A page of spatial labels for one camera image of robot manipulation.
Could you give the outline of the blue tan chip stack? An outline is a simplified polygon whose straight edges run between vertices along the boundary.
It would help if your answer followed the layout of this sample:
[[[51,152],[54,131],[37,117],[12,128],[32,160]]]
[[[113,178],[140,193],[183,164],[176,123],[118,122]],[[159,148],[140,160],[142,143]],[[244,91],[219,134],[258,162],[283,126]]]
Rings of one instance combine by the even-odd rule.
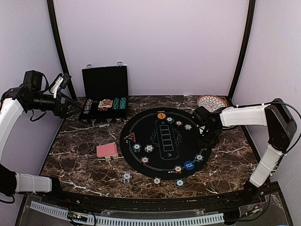
[[[191,130],[191,129],[192,129],[192,125],[186,124],[186,125],[184,126],[184,128],[185,128],[186,130]]]
[[[153,145],[146,145],[144,150],[147,153],[151,153],[154,150],[154,146]]]

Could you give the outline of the blue round blind button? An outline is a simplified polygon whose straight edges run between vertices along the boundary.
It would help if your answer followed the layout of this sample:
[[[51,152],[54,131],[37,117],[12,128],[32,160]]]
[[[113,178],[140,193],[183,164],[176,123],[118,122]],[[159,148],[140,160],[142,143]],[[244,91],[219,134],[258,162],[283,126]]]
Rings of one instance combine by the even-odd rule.
[[[184,163],[184,168],[185,168],[186,170],[193,170],[193,169],[195,168],[195,164],[194,164],[194,162],[192,162],[192,161],[186,161],[186,162]]]

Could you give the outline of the orange round blind button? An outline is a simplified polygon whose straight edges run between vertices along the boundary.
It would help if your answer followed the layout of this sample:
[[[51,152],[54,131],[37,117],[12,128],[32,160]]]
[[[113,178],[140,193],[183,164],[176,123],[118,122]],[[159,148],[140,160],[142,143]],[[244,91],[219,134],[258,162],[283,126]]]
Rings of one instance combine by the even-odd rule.
[[[157,117],[160,119],[160,120],[163,120],[166,118],[166,114],[165,113],[158,113],[157,114]]]

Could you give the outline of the brown poker chip stack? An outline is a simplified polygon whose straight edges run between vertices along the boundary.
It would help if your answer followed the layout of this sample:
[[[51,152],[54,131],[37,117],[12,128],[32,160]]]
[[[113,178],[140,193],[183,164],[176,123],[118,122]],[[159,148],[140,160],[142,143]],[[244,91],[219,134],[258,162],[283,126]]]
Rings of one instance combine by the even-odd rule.
[[[153,185],[154,186],[160,186],[161,185],[161,178],[159,178],[159,177],[155,177],[154,179],[153,179]]]

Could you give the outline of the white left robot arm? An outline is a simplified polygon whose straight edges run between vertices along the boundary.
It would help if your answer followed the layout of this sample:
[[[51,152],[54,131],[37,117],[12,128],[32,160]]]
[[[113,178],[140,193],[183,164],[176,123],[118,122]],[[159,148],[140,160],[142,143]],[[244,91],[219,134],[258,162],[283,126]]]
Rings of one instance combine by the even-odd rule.
[[[13,196],[16,193],[48,193],[48,198],[56,205],[63,205],[66,202],[66,194],[55,187],[55,180],[29,173],[20,173],[20,167],[16,164],[10,168],[13,155],[17,155],[17,163],[21,163],[21,157],[29,154],[33,148],[33,154],[25,159],[26,163],[38,158],[41,163],[42,157],[38,153],[38,147],[45,148],[42,139],[50,143],[49,132],[38,135],[42,131],[41,126],[31,126],[25,122],[37,122],[28,113],[35,111],[45,115],[51,112],[61,119],[80,112],[82,107],[72,98],[64,93],[56,92],[45,94],[41,90],[35,90],[30,84],[22,84],[16,88],[6,91],[0,100],[0,192],[6,196]]]

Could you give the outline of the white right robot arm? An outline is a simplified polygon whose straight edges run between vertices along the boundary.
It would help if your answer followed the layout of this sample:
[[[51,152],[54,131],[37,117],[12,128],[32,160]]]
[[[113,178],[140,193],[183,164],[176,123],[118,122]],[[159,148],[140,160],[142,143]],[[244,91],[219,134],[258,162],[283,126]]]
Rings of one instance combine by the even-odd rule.
[[[185,178],[184,188],[177,188],[172,180],[153,187],[151,178],[134,170],[123,157],[105,161],[96,156],[98,145],[118,142],[122,127],[121,122],[96,128],[78,122],[76,116],[66,119],[44,172],[57,169],[64,190],[96,196],[167,198],[221,194],[242,189],[256,166],[255,156],[263,153],[268,139],[266,129],[259,126],[222,132],[209,162]]]

